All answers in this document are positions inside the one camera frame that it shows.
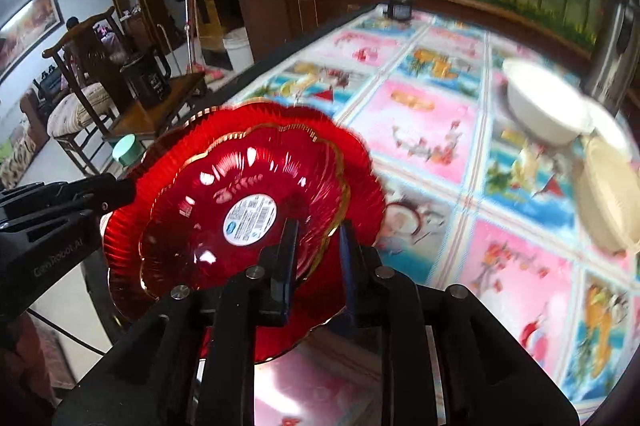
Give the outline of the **cream plastic bowl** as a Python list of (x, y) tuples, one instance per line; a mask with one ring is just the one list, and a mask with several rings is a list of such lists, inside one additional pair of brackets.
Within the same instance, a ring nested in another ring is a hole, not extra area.
[(591, 241), (610, 255), (639, 252), (639, 173), (600, 137), (582, 137), (574, 180), (577, 212)]

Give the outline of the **colourful printed tablecloth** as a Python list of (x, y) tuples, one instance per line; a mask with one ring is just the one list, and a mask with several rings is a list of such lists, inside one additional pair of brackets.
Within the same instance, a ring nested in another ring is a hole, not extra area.
[(424, 287), (461, 284), (514, 336), (584, 424), (610, 422), (639, 350), (639, 252), (610, 255), (577, 212), (582, 137), (553, 147), (506, 100), (502, 64), (536, 50), (417, 10), (363, 9), (276, 50), (236, 80), (234, 104), (309, 106), (360, 137), (385, 192), (382, 261)]

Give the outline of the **black jug on stool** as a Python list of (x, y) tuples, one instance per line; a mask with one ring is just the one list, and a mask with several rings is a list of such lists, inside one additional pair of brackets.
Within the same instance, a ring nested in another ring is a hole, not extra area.
[(155, 108), (171, 93), (171, 68), (157, 44), (132, 57), (120, 72), (145, 110)]

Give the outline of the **framed wall painting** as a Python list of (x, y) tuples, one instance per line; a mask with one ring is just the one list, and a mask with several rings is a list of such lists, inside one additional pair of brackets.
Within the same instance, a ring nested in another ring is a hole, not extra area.
[(29, 0), (1, 27), (0, 79), (64, 23), (58, 0)]

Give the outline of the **small black table object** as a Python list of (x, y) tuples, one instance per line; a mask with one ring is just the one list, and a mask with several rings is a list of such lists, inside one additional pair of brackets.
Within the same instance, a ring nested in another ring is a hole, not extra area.
[(385, 16), (397, 22), (409, 22), (412, 19), (412, 0), (389, 0)]

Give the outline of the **large white foam bowl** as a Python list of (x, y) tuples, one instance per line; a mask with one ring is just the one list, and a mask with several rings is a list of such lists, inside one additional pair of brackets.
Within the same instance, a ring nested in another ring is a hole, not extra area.
[(563, 147), (593, 131), (584, 96), (560, 75), (520, 58), (503, 61), (502, 72), (510, 111), (538, 140)]

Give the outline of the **wooden sideboard cabinet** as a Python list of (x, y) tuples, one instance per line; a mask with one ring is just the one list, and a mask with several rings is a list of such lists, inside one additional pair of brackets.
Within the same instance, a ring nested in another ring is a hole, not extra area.
[(223, 26), (246, 29), (256, 62), (280, 47), (386, 0), (206, 0)]

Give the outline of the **large red glass plate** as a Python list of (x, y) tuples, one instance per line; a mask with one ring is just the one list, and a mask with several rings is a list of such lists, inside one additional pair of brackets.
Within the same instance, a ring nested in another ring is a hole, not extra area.
[(216, 139), (262, 124), (302, 124), (321, 138), (333, 142), (343, 154), (344, 180), (349, 201), (344, 218), (331, 235), (322, 261), (306, 279), (295, 275), (293, 304), (288, 323), (281, 328), (258, 328), (255, 359), (265, 362), (285, 354), (312, 330), (326, 324), (346, 304), (338, 253), (337, 230), (349, 221), (357, 241), (372, 245), (384, 216), (385, 199), (373, 172), (369, 151), (349, 129), (329, 116), (304, 106), (285, 107), (271, 101), (252, 101), (235, 108), (213, 108), (163, 135), (145, 152), (129, 173), (134, 182), (134, 201), (115, 211), (103, 236), (108, 288), (116, 308), (128, 319), (140, 319), (160, 298), (145, 292), (140, 281), (139, 241), (157, 194), (171, 183), (185, 160), (205, 151)]

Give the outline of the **mint lid water bottle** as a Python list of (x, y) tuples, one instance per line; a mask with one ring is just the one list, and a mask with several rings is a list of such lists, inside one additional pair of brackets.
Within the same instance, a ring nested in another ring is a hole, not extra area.
[(142, 157), (144, 151), (145, 148), (142, 142), (137, 139), (137, 136), (128, 134), (115, 143), (112, 150), (112, 158), (123, 167), (128, 167), (136, 163)]

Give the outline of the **white plastic bucket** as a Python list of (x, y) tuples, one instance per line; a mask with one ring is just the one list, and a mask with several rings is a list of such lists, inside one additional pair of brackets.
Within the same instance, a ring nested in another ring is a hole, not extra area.
[(244, 27), (228, 32), (222, 38), (222, 44), (224, 44), (224, 49), (226, 49), (232, 70), (235, 73), (241, 73), (254, 64), (250, 40)]

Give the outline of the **small red glass plate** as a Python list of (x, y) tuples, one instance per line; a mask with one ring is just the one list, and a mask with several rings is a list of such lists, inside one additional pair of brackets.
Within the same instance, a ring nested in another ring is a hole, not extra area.
[(344, 218), (343, 154), (302, 124), (262, 124), (189, 157), (152, 203), (139, 241), (140, 281), (160, 297), (224, 284), (298, 224), (295, 274), (317, 269)]

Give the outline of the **small white foam bowl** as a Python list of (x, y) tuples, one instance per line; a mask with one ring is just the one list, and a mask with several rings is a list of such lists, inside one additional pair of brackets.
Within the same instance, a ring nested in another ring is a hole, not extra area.
[(630, 142), (620, 123), (598, 101), (585, 97), (584, 102), (591, 119), (593, 131), (610, 146), (622, 153), (628, 161), (631, 161), (632, 149)]

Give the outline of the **wooden side stool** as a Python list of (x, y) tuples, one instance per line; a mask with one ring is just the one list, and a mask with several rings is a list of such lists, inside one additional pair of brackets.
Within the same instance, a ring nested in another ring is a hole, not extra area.
[(133, 134), (140, 139), (155, 139), (168, 130), (171, 121), (192, 95), (201, 87), (205, 88), (205, 73), (195, 72), (176, 76), (168, 82), (169, 95), (151, 109), (142, 107), (139, 100), (116, 117), (103, 139), (115, 142), (119, 138)]

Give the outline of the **stainless steel thermos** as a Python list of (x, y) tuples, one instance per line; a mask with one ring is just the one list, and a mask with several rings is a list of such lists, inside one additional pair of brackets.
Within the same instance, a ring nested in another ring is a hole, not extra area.
[(590, 68), (580, 81), (588, 97), (616, 115), (639, 60), (639, 0), (607, 0)]

